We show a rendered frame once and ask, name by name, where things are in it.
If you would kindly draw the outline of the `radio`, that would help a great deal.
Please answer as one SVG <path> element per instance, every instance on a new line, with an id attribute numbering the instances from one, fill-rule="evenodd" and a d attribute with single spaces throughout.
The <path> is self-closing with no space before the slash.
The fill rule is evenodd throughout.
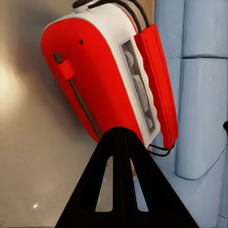
<path id="1" fill-rule="evenodd" d="M 74 12 L 46 26 L 43 57 L 88 135 L 97 143 L 118 127 L 134 131 L 146 149 L 168 151 L 178 138 L 170 77 L 155 24 L 142 29 L 121 0 L 77 0 Z M 129 15 L 112 3 L 124 6 Z M 164 148 L 152 145 L 161 130 Z"/>

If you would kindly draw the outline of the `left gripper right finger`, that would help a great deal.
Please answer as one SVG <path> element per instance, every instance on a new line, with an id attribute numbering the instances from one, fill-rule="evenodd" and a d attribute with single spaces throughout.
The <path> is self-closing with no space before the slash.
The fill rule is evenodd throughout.
<path id="1" fill-rule="evenodd" d="M 126 228 L 199 228 L 138 135 L 119 127 Z M 133 162 L 149 212 L 138 210 Z"/>

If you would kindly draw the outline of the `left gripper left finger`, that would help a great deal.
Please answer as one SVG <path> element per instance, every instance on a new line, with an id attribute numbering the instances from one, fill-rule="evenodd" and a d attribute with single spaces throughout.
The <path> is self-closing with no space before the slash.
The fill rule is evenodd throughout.
<path id="1" fill-rule="evenodd" d="M 104 132 L 55 228 L 126 228 L 119 127 Z M 113 210 L 95 212 L 108 158 L 113 156 Z"/>

